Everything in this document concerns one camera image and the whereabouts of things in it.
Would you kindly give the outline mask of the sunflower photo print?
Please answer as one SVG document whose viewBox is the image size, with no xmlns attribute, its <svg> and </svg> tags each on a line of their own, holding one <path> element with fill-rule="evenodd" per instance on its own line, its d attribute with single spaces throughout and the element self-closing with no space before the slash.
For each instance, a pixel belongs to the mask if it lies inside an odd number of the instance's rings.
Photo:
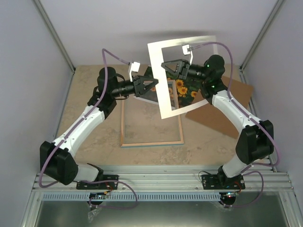
<svg viewBox="0 0 303 227">
<path fill-rule="evenodd" d="M 177 79 L 171 73 L 166 72 L 168 81 L 171 109 L 182 108 L 191 105 L 199 90 L 198 84 L 193 80 Z M 152 104 L 158 104 L 156 88 L 151 88 L 146 94 L 135 97 Z"/>
</svg>

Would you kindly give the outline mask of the white paper mat border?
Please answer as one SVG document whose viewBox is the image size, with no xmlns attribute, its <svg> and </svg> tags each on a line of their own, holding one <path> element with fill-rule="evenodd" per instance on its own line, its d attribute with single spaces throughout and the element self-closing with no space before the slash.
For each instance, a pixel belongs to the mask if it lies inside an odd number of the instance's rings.
<svg viewBox="0 0 303 227">
<path fill-rule="evenodd" d="M 186 44 L 198 44 L 215 41 L 216 36 L 207 35 L 164 40 L 148 44 L 148 51 L 151 61 L 153 77 L 158 80 L 158 84 L 155 87 L 160 109 L 160 116 L 162 119 L 184 114 L 208 104 L 207 101 L 203 100 L 175 110 L 171 109 L 166 72 L 161 67 L 161 64 L 164 63 L 162 49 L 178 45 L 184 46 Z"/>
</svg>

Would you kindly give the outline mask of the wooden picture frame with glass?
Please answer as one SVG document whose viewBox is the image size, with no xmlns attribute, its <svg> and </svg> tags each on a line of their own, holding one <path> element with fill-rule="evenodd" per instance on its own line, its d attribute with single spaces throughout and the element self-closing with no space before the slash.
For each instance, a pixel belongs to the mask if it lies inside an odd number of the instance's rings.
<svg viewBox="0 0 303 227">
<path fill-rule="evenodd" d="M 130 96 L 122 102 L 121 147 L 183 145 L 179 115 L 162 119 L 156 89 L 143 96 Z"/>
</svg>

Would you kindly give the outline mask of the brown cardboard backing board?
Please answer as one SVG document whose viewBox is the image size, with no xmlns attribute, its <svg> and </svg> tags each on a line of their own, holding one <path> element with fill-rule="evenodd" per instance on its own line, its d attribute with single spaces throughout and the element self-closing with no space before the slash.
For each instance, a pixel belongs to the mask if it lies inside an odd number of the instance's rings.
<svg viewBox="0 0 303 227">
<path fill-rule="evenodd" d="M 231 93 L 244 107 L 247 108 L 253 93 L 253 86 L 233 80 Z M 228 120 L 228 118 L 220 110 L 210 104 L 205 104 L 204 106 L 187 112 L 186 118 L 234 139 L 239 136 L 237 129 Z"/>
</svg>

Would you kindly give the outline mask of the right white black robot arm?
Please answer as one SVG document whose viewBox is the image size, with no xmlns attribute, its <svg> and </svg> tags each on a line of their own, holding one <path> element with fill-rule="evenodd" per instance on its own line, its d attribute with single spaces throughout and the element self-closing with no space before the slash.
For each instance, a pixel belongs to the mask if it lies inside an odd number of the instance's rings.
<svg viewBox="0 0 303 227">
<path fill-rule="evenodd" d="M 161 67 L 178 79 L 197 82 L 204 100 L 220 110 L 239 132 L 235 156 L 221 166 L 216 175 L 216 182 L 221 188 L 228 189 L 239 184 L 242 171 L 254 161 L 273 153 L 273 124 L 252 115 L 232 96 L 222 81 L 225 73 L 223 57 L 212 55 L 203 66 L 180 59 L 166 61 Z"/>
</svg>

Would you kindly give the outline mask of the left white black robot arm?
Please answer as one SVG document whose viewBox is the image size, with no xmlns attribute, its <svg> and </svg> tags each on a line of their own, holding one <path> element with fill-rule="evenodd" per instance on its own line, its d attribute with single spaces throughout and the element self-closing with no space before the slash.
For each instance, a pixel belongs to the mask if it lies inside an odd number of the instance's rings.
<svg viewBox="0 0 303 227">
<path fill-rule="evenodd" d="M 82 114 L 60 137 L 40 146 L 40 174 L 56 183 L 88 183 L 93 189 L 103 185 L 103 170 L 93 164 L 77 164 L 74 157 L 85 139 L 114 110 L 117 100 L 130 95 L 141 96 L 158 84 L 158 80 L 146 76 L 132 76 L 126 80 L 112 67 L 99 71 L 98 85 Z"/>
</svg>

